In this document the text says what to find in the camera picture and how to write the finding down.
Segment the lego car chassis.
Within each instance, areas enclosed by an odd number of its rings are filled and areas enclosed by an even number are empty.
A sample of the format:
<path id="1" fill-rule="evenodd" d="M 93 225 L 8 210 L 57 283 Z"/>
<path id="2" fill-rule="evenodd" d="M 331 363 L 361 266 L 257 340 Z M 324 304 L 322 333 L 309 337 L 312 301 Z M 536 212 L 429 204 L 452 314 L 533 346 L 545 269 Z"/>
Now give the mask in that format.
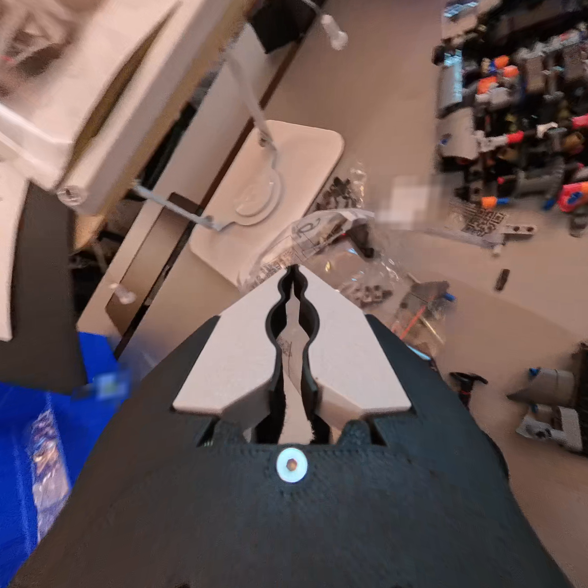
<path id="1" fill-rule="evenodd" d="M 587 231 L 587 1 L 446 1 L 437 158 L 469 202 L 540 199 Z"/>

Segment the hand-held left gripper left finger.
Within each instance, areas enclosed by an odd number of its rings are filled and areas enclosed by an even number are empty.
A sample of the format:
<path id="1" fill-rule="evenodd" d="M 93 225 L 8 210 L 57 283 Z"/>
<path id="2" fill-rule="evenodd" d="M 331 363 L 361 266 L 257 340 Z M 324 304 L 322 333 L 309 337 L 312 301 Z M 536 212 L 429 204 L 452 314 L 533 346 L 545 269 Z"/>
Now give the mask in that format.
<path id="1" fill-rule="evenodd" d="M 216 417 L 279 437 L 285 416 L 282 349 L 295 272 L 279 270 L 226 308 L 175 397 L 178 413 Z"/>

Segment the clear plastic bag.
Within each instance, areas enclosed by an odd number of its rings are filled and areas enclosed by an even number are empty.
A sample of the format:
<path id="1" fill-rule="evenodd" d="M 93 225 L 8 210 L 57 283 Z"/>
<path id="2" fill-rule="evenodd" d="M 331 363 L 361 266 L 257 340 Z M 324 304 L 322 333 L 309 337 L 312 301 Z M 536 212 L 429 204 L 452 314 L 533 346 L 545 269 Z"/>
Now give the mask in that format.
<path id="1" fill-rule="evenodd" d="M 70 477 L 52 403 L 31 423 L 27 452 L 39 543 L 50 531 L 70 496 Z"/>

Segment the plastic bag of lego parts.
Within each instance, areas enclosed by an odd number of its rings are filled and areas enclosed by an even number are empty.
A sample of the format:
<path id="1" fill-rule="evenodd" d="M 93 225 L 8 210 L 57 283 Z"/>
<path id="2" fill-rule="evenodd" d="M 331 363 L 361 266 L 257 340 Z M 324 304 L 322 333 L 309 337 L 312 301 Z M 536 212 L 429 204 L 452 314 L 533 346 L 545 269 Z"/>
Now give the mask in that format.
<path id="1" fill-rule="evenodd" d="M 313 212 L 287 225 L 239 269 L 240 292 L 299 265 L 392 330 L 409 275 L 426 281 L 406 265 L 408 238 L 428 235 L 485 249 L 500 247 L 508 199 L 483 196 L 469 202 L 468 188 L 454 190 L 446 180 L 439 175 L 397 176 L 389 195 L 376 203 L 360 194 L 366 186 L 362 173 L 349 178 L 345 187 L 333 182 Z"/>

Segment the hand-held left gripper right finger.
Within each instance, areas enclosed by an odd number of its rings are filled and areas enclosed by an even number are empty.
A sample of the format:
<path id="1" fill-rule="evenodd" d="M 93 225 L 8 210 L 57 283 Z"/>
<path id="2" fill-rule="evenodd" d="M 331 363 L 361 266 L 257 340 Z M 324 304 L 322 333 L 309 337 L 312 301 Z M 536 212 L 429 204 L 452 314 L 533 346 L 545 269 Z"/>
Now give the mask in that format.
<path id="1" fill-rule="evenodd" d="M 319 436 L 352 420 L 394 415 L 412 403 L 365 315 L 303 266 L 293 267 L 302 349 L 300 393 Z"/>

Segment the grey lego assembly black plate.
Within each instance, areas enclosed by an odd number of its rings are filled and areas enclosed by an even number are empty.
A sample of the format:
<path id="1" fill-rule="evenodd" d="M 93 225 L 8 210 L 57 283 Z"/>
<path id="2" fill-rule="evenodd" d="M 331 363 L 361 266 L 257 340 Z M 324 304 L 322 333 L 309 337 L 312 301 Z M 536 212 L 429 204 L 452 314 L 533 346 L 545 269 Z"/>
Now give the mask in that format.
<path id="1" fill-rule="evenodd" d="M 529 375 L 526 387 L 507 396 L 527 407 L 517 434 L 587 457 L 587 342 L 571 355 L 569 370 L 532 368 Z"/>

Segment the white book stand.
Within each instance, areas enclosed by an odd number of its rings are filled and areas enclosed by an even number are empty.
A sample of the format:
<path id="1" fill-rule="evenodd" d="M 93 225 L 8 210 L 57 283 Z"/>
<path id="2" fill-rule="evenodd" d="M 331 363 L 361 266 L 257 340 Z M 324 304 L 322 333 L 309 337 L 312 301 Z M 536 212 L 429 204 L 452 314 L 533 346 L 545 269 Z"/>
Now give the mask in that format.
<path id="1" fill-rule="evenodd" d="M 85 220 L 133 187 L 172 117 L 225 58 L 256 129 L 196 222 L 226 277 L 229 245 L 265 246 L 303 214 L 343 152 L 332 130 L 265 121 L 233 48 L 252 1 L 1 1 L 1 340 L 30 184 Z"/>

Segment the grey lego panel orange stripe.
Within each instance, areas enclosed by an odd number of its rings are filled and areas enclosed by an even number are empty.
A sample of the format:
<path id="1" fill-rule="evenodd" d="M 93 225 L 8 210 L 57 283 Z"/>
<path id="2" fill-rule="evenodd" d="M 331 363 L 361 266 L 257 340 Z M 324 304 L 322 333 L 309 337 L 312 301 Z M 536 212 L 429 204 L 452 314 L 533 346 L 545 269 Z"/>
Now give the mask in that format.
<path id="1" fill-rule="evenodd" d="M 448 281 L 417 281 L 409 275 L 410 286 L 394 314 L 391 329 L 405 343 L 441 348 L 446 343 L 445 317 L 456 297 Z"/>

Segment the blue plastic bin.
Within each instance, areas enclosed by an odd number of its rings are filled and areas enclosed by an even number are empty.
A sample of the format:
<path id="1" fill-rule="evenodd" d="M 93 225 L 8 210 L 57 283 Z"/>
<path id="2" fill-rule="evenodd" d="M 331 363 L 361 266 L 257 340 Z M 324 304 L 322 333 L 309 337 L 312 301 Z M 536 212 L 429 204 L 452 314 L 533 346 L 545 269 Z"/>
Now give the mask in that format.
<path id="1" fill-rule="evenodd" d="M 31 423 L 49 400 L 71 493 L 99 436 L 129 395 L 129 372 L 115 359 L 107 337 L 81 332 L 79 342 L 89 383 L 73 395 L 1 384 L 1 587 L 38 546 L 27 452 Z"/>

